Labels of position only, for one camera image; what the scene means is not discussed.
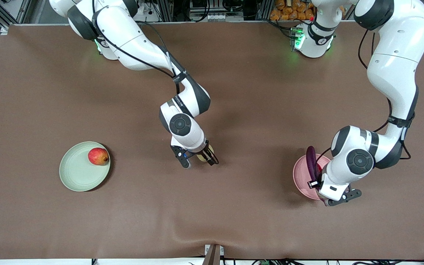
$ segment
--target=light green plate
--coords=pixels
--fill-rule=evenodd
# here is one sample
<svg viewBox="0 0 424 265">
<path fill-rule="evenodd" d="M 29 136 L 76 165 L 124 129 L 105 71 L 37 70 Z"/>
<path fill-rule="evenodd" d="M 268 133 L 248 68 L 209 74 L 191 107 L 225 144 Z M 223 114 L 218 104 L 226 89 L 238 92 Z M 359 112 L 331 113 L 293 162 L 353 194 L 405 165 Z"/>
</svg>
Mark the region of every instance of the light green plate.
<svg viewBox="0 0 424 265">
<path fill-rule="evenodd" d="M 88 153 L 96 147 L 106 149 L 97 142 L 82 142 L 70 148 L 63 156 L 59 172 L 60 179 L 66 188 L 72 191 L 89 191 L 106 178 L 111 167 L 111 155 L 102 166 L 91 164 Z"/>
</svg>

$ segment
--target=red apple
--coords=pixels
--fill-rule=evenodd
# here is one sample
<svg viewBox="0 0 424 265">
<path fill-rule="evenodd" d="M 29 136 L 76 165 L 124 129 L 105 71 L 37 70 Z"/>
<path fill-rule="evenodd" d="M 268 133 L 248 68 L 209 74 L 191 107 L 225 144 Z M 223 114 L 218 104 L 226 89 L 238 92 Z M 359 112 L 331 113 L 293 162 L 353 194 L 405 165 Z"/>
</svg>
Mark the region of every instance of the red apple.
<svg viewBox="0 0 424 265">
<path fill-rule="evenodd" d="M 109 154 L 104 148 L 93 148 L 88 153 L 88 159 L 96 166 L 104 165 L 109 160 Z"/>
</svg>

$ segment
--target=brown table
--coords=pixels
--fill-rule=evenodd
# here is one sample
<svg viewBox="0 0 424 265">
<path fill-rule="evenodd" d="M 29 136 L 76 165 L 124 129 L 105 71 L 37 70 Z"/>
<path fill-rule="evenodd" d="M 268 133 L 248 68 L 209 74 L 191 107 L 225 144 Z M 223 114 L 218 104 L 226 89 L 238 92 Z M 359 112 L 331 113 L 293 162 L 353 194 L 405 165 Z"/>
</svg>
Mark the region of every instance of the brown table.
<svg viewBox="0 0 424 265">
<path fill-rule="evenodd" d="M 364 30 L 342 23 L 331 50 L 307 59 L 264 23 L 156 27 L 212 98 L 197 121 L 220 165 L 174 158 L 158 119 L 175 91 L 163 74 L 108 61 L 67 26 L 12 26 L 0 37 L 0 258 L 187 257 L 219 243 L 230 258 L 424 259 L 424 57 L 413 158 L 331 208 L 302 196 L 292 169 L 340 128 L 386 119 L 357 57 Z M 367 62 L 370 40 L 363 51 Z M 113 157 L 91 192 L 59 179 L 82 141 Z"/>
</svg>

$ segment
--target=pink plate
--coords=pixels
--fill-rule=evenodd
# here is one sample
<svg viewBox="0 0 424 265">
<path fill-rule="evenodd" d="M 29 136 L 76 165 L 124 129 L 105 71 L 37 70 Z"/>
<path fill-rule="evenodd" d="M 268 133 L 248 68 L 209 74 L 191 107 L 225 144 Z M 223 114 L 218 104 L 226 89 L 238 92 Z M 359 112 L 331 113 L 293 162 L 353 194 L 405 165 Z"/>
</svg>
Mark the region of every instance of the pink plate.
<svg viewBox="0 0 424 265">
<path fill-rule="evenodd" d="M 318 164 L 321 166 L 321 168 L 323 168 L 329 162 L 330 160 L 326 156 L 322 156 L 318 160 Z M 305 156 L 299 158 L 299 160 L 294 165 L 293 178 L 294 183 L 303 195 L 311 199 L 320 199 L 317 195 L 317 191 L 314 188 L 308 187 L 307 182 L 311 181 L 312 179 L 308 173 L 307 160 L 305 159 Z"/>
</svg>

